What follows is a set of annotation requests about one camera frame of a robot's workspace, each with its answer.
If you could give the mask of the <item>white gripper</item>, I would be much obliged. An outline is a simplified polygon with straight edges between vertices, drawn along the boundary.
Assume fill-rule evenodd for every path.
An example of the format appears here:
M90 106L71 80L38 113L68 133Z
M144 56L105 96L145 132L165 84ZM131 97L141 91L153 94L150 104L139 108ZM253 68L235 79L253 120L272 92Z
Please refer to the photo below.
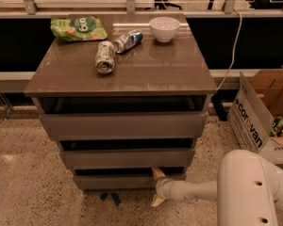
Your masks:
M176 202L183 201L183 182L173 179L165 179L165 173L160 168L152 168L154 179L156 183L156 193L151 202L152 207L158 207L165 200L173 200Z

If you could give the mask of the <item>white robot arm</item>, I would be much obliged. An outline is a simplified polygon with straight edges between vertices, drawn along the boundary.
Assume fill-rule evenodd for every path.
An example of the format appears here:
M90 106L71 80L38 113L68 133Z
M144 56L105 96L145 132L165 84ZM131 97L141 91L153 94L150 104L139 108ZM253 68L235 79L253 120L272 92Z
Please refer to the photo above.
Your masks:
M227 153L215 181L191 183L170 179L159 168L153 207L166 200L217 203L218 226L278 226L276 212L283 210L283 169L246 150Z

